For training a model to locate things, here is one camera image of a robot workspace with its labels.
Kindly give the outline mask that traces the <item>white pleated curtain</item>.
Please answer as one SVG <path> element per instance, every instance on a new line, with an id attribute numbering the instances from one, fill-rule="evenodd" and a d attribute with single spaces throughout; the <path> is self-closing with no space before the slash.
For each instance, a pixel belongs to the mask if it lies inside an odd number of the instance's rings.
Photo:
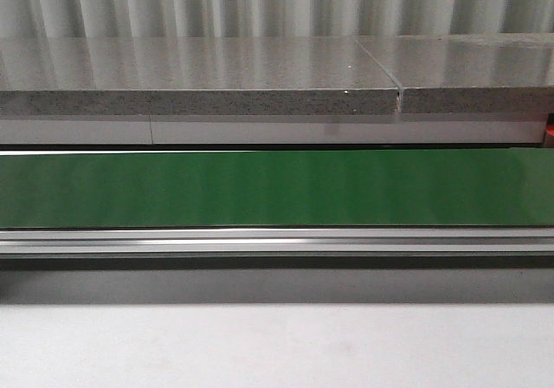
<path id="1" fill-rule="evenodd" d="M 553 0 L 1 0 L 4 37 L 550 32 Z"/>

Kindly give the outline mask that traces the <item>grey stone countertop slab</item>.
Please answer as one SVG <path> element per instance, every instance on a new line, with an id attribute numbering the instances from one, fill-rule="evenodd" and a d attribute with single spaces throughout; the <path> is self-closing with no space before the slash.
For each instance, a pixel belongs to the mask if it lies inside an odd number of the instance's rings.
<path id="1" fill-rule="evenodd" d="M 13 38 L 3 115 L 389 115 L 397 89 L 351 38 Z"/>

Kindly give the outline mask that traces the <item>aluminium conveyor frame rail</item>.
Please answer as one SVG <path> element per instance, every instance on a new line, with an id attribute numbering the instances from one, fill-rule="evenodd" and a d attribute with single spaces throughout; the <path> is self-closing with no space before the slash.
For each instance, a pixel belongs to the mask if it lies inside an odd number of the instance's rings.
<path id="1" fill-rule="evenodd" d="M 501 227 L 4 230 L 3 259 L 551 255 L 553 229 Z"/>

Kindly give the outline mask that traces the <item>green conveyor belt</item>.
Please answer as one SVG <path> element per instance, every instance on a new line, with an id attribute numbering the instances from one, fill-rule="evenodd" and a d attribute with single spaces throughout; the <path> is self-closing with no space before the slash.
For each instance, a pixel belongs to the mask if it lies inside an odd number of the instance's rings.
<path id="1" fill-rule="evenodd" d="M 550 226 L 545 148 L 5 155 L 21 228 Z"/>

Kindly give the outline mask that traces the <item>white cabinet panel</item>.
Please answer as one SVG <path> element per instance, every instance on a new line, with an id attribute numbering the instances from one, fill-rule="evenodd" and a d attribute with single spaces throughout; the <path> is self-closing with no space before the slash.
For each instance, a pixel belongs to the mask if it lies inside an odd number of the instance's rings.
<path id="1" fill-rule="evenodd" d="M 540 143 L 545 113 L 3 116 L 4 145 Z"/>

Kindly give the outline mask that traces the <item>red object at edge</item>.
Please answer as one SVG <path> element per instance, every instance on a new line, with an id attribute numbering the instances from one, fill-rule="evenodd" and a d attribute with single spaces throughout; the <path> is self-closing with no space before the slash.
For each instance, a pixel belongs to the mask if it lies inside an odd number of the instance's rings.
<path id="1" fill-rule="evenodd" d="M 544 131 L 544 147 L 554 147 L 554 113 L 548 116 L 547 124 Z"/>

